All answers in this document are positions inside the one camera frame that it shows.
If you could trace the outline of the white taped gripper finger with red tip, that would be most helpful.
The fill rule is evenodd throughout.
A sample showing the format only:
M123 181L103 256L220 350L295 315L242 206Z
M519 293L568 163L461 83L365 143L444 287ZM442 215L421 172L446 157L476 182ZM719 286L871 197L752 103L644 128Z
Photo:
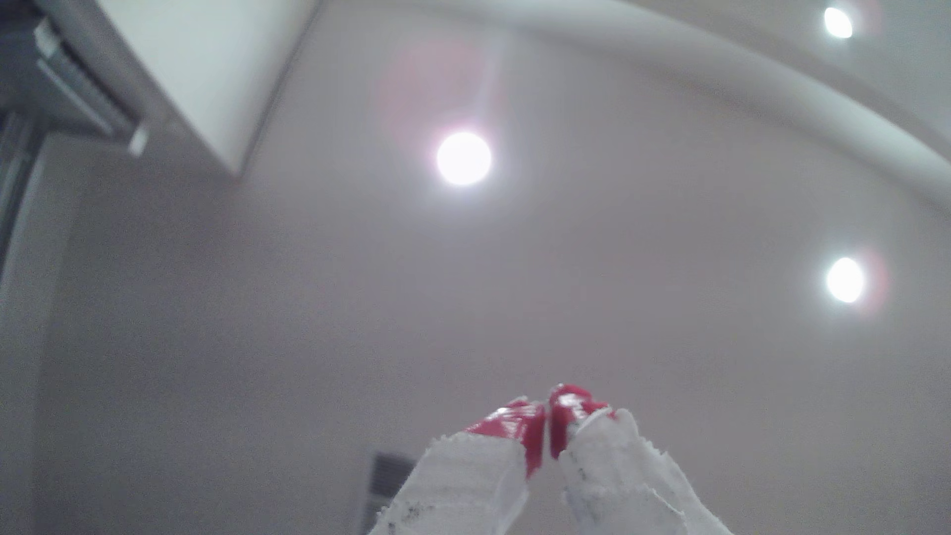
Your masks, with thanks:
M506 534L542 466L547 407L519 397L428 446L370 534Z
M551 454L580 534L731 534L629 410L568 383L549 404Z

